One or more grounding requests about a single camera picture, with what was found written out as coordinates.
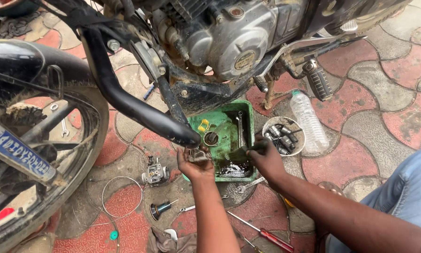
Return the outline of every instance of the hand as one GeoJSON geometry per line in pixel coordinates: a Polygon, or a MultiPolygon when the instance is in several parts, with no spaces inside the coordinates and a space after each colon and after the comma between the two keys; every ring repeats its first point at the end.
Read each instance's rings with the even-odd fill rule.
{"type": "Polygon", "coordinates": [[[192,164],[188,161],[190,149],[178,148],[178,169],[190,180],[192,184],[202,181],[215,182],[215,168],[211,160],[204,161],[199,164],[192,164]]]}
{"type": "Polygon", "coordinates": [[[261,175],[274,187],[275,179],[278,175],[287,174],[282,163],[281,155],[270,139],[256,135],[256,141],[267,140],[268,145],[264,152],[248,151],[248,155],[252,158],[252,163],[259,170],[261,175]]]}

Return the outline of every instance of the red screwdriver handle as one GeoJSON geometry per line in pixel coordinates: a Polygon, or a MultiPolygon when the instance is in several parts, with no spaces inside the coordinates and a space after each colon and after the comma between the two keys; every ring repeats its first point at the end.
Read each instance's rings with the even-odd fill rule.
{"type": "Polygon", "coordinates": [[[281,238],[275,236],[272,233],[269,233],[267,230],[261,228],[260,229],[260,236],[264,237],[265,239],[269,240],[270,242],[278,245],[281,249],[293,253],[293,246],[286,243],[284,240],[282,240],[281,238]]]}

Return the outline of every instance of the engine crankcase cover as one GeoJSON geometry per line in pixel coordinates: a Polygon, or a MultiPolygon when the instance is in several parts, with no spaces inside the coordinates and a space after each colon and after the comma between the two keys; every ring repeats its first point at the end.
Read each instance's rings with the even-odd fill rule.
{"type": "Polygon", "coordinates": [[[260,0],[241,1],[222,10],[223,21],[187,41],[190,59],[205,64],[224,80],[231,80],[256,66],[271,44],[276,14],[260,0]]]}

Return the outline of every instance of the motorcycle engine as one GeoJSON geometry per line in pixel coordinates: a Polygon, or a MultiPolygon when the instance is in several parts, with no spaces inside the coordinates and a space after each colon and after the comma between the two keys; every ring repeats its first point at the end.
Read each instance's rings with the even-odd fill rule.
{"type": "Polygon", "coordinates": [[[308,0],[171,0],[154,11],[159,39],[198,69],[231,80],[293,38],[308,0]]]}

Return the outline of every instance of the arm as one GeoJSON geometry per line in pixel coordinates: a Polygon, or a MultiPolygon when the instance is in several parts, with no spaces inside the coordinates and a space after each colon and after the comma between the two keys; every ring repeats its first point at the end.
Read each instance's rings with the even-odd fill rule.
{"type": "Polygon", "coordinates": [[[250,151],[269,185],[358,252],[421,252],[421,228],[288,174],[271,141],[265,155],[250,151]]]}
{"type": "Polygon", "coordinates": [[[200,166],[187,161],[189,152],[178,149],[178,168],[192,183],[195,199],[197,247],[199,253],[240,252],[236,236],[215,184],[211,161],[200,166]]]}

